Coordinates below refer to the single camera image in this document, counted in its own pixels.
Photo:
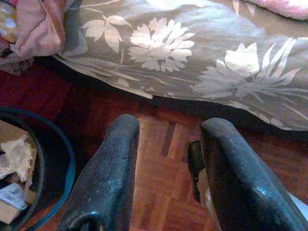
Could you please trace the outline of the yellow dotted round object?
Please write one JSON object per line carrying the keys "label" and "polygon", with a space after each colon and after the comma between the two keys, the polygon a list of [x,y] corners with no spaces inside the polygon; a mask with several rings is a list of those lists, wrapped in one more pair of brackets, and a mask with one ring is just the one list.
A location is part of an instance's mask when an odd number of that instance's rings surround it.
{"label": "yellow dotted round object", "polygon": [[9,0],[0,0],[0,36],[9,43],[16,43],[17,10]]}

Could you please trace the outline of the small white printed box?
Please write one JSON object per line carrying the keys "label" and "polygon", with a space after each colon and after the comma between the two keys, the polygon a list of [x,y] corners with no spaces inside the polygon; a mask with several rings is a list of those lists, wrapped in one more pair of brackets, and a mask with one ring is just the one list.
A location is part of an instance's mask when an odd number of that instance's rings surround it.
{"label": "small white printed box", "polygon": [[11,224],[28,207],[24,184],[0,182],[0,222]]}

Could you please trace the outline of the brown cardboard piece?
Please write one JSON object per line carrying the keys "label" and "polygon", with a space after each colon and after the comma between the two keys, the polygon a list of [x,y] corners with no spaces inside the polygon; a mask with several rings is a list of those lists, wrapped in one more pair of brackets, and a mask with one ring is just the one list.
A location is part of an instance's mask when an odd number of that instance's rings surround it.
{"label": "brown cardboard piece", "polygon": [[28,136],[26,142],[34,145],[34,142],[27,131],[0,120],[0,143],[17,140],[23,135]]}

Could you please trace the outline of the black round trash bin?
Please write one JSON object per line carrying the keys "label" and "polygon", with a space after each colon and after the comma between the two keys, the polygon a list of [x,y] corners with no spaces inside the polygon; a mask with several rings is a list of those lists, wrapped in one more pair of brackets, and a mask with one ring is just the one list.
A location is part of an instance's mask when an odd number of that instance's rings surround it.
{"label": "black round trash bin", "polygon": [[0,224],[0,231],[20,231],[34,215],[58,198],[51,211],[26,230],[36,231],[61,209],[71,192],[76,172],[74,150],[67,136],[41,115],[0,107],[0,119],[27,131],[38,150],[33,174],[34,202],[11,224]]}

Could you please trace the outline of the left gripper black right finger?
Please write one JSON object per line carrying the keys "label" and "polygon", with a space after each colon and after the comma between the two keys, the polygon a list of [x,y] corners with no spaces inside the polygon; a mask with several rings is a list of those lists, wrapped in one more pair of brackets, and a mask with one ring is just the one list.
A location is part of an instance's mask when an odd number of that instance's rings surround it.
{"label": "left gripper black right finger", "polygon": [[203,122],[201,147],[222,231],[308,231],[285,187],[231,122]]}

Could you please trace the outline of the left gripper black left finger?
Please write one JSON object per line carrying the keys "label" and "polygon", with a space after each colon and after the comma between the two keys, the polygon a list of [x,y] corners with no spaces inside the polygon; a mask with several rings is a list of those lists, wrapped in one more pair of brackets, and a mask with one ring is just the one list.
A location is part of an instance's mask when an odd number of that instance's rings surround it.
{"label": "left gripper black left finger", "polygon": [[129,231],[139,134],[132,115],[112,122],[82,169],[57,231]]}

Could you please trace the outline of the bed with grey floral cover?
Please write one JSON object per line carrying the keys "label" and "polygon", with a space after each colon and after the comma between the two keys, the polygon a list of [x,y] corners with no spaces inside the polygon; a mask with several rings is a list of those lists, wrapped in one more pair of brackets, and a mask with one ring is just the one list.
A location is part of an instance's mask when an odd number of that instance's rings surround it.
{"label": "bed with grey floral cover", "polygon": [[153,98],[243,109],[308,131],[308,13],[264,0],[76,0],[56,59]]}

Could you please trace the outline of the white paper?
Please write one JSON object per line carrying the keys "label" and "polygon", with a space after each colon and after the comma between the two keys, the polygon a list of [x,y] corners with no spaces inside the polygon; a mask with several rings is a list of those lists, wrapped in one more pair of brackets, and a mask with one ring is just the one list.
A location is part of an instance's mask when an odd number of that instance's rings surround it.
{"label": "white paper", "polygon": [[34,145],[29,143],[30,137],[22,135],[16,140],[0,143],[0,180],[16,173],[21,182],[25,182],[31,168],[31,161],[36,151]]}

